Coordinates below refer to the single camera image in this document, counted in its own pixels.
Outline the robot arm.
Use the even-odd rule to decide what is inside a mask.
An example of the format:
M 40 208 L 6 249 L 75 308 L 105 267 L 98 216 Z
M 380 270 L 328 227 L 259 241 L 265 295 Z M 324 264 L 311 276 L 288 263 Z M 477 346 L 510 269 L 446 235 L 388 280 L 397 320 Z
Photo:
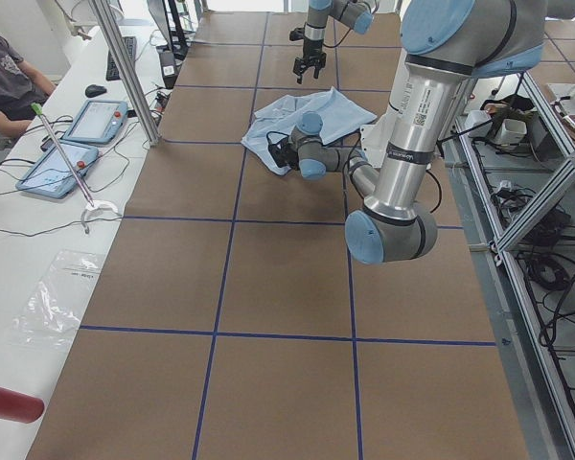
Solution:
M 417 259 L 437 239 L 433 215 L 416 199 L 451 99 L 468 78 L 523 72 L 541 60 L 548 1 L 413 1 L 400 36 L 407 78 L 376 170 L 350 149 L 322 144 L 322 120 L 307 112 L 283 145 L 306 179 L 346 172 L 363 203 L 345 221 L 351 255 L 374 265 Z
M 302 41 L 302 55 L 294 60 L 292 72 L 296 82 L 301 84 L 306 72 L 312 68 L 313 77 L 326 66 L 327 54 L 324 49 L 328 20 L 332 18 L 348 28 L 364 35 L 371 27 L 374 14 L 379 8 L 378 1 L 310 0 L 305 24 L 289 33 L 289 40 Z

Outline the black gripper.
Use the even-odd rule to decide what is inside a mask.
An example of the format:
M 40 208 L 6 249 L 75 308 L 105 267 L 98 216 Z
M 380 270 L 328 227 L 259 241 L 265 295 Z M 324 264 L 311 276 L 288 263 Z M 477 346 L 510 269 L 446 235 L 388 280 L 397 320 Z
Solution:
M 303 55 L 294 60 L 293 71 L 296 75 L 297 84 L 302 84 L 302 72 L 313 68 L 313 77 L 318 80 L 320 73 L 326 67 L 326 53 L 323 50 L 322 40 L 305 40 L 303 43 Z

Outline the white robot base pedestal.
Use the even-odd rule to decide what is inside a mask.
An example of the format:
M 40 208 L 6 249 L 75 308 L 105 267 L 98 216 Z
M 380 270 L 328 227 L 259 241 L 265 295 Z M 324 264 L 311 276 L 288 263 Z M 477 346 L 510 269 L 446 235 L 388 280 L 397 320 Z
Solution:
M 405 83 L 409 72 L 405 66 L 406 51 L 401 49 L 399 63 L 394 82 L 388 98 L 387 109 L 374 124 L 363 125 L 360 128 L 361 144 L 368 162 L 377 169 L 382 166 L 390 135 L 399 114 Z

